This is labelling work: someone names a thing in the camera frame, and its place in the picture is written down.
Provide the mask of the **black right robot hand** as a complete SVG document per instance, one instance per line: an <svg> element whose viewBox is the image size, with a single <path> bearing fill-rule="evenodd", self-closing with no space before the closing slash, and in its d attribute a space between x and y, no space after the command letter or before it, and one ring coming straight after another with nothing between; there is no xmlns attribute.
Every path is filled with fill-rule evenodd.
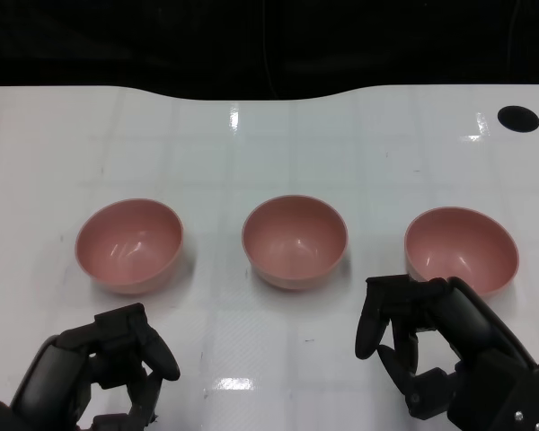
<svg viewBox="0 0 539 431"><path fill-rule="evenodd" d="M412 417L445 412L474 369L479 354L493 350L531 371L536 363L499 316L460 278L426 282L408 275L370 277L358 321L355 354L378 354ZM458 356L455 371L418 374L418 333L435 330Z"/></svg>

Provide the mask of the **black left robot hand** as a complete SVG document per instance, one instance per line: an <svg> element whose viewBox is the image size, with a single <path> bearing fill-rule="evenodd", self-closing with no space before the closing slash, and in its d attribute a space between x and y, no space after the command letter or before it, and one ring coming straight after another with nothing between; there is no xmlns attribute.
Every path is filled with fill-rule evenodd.
<svg viewBox="0 0 539 431"><path fill-rule="evenodd" d="M172 351L141 303L95 315L48 339L14 394L13 413L33 430L75 430L97 384L125 387L129 412L100 415L93 430L143 430L156 419L164 381L181 376Z"/></svg>

